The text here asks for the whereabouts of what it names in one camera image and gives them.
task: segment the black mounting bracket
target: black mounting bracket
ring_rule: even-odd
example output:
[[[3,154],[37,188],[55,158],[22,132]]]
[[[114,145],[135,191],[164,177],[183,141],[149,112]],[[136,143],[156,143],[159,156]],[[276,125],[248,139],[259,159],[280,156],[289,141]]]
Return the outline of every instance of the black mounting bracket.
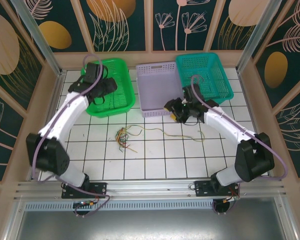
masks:
[[[211,185],[210,180],[195,181],[194,190],[197,197],[226,197],[231,196],[232,192],[230,188],[238,195],[239,187],[237,183],[232,183],[228,186],[221,187],[218,191],[215,191]]]
[[[86,190],[89,193],[93,194],[102,194],[107,193],[107,183],[106,182],[90,182],[88,189]],[[85,194],[80,191],[73,189],[72,187],[63,184],[62,185],[62,199],[94,199],[95,197],[90,194]]]

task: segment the white tile floor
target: white tile floor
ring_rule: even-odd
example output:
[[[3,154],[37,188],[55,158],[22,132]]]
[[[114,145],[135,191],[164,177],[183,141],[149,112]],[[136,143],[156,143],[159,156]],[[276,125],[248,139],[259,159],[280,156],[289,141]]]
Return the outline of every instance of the white tile floor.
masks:
[[[82,113],[64,141],[64,146],[76,166],[90,176],[91,180],[140,180],[202,178],[227,166],[233,165],[236,146],[220,134],[200,123],[194,126],[175,123],[169,116],[143,118],[140,110],[136,82],[136,70],[130,70],[135,91],[135,105],[128,113],[105,118],[97,118]],[[242,93],[242,88],[234,68],[225,72],[234,91],[234,98],[224,102],[223,110],[241,125],[253,130],[253,125]],[[64,81],[58,107],[65,100],[71,83],[76,81],[80,71],[68,71]],[[197,120],[191,117],[189,123]],[[130,148],[119,150],[115,141],[118,130],[126,125],[136,124],[147,129],[163,129],[170,135],[185,135],[202,142],[163,135],[160,130],[146,130],[139,136],[129,138]],[[137,134],[141,128],[131,127]],[[44,172],[41,180],[49,174]]]

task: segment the lavender basket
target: lavender basket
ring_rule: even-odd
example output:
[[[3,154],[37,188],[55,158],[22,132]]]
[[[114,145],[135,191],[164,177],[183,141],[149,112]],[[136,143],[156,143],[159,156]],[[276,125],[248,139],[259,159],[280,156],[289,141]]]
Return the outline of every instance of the lavender basket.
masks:
[[[183,91],[175,61],[137,65],[137,87],[142,116],[169,115],[164,110],[171,99],[182,98]]]

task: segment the teal basket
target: teal basket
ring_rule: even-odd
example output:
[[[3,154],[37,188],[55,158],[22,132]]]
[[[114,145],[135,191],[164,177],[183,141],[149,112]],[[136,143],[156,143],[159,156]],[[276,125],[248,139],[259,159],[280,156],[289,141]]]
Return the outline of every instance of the teal basket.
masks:
[[[225,70],[217,54],[212,52],[179,55],[175,59],[182,87],[191,85],[191,77],[200,75],[195,82],[205,100],[212,99],[218,104],[234,97]]]
[[[86,112],[91,116],[104,118],[112,115],[123,114],[130,110],[136,102],[134,88],[131,83],[127,64],[121,58],[110,58],[102,60],[102,64],[108,68],[108,78],[114,78],[117,90],[102,98],[95,98],[96,104],[91,103]]]

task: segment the plastic basket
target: plastic basket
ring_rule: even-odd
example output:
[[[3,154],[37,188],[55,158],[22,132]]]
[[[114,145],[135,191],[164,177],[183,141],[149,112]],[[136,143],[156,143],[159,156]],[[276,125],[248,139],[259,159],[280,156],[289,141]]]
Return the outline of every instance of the plastic basket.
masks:
[[[190,86],[191,76],[198,74],[204,79],[199,79],[197,83],[205,100],[212,99],[221,104],[234,97],[217,54],[208,52],[179,55],[175,61],[182,87]]]
[[[108,68],[108,77],[114,78],[118,88],[115,92],[102,98],[95,98],[95,103],[91,103],[86,112],[91,116],[104,118],[112,115],[126,113],[135,104],[136,97],[131,83],[129,70],[125,61],[121,58],[110,58],[102,60],[102,64]]]
[[[142,116],[169,115],[170,112],[164,110],[165,104],[183,97],[176,62],[142,64],[135,68]]]

